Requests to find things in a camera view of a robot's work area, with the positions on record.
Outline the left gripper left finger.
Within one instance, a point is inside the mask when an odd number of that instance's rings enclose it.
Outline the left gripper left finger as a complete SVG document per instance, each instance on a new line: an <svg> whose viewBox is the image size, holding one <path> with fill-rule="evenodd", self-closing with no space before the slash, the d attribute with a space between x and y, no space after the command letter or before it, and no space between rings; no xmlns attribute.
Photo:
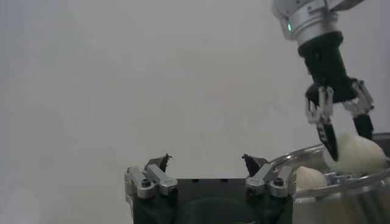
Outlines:
<svg viewBox="0 0 390 224"><path fill-rule="evenodd" d="M150 159L141 168L130 166L124 173L124 192L127 197L137 196L140 199L150 199L156 194L173 196L178 193L178 180L169 177L165 172L169 154Z"/></svg>

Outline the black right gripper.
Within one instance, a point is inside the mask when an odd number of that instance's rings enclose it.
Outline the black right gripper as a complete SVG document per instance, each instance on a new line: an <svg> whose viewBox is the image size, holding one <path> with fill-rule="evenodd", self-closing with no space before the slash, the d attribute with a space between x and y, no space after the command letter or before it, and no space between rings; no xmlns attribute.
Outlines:
<svg viewBox="0 0 390 224"><path fill-rule="evenodd" d="M307 41L298 48L313 84L305 93L305 114L314 124L321 143L331 158L339 158L335 132L332 126L333 103L343 102L350 112L359 136L372 140L374 127L369 113L374 109L373 98L362 80L347 76L339 51L343 41L340 31L325 33Z"/></svg>

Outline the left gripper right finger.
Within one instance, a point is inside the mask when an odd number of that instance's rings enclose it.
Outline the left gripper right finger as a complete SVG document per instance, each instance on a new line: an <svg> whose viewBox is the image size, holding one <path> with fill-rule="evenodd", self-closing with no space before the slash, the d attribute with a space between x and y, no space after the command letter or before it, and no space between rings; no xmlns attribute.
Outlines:
<svg viewBox="0 0 390 224"><path fill-rule="evenodd" d="M296 193L296 173L291 166L274 167L265 158L244 154L249 176L245 179L247 195L251 197L270 194L285 198Z"/></svg>

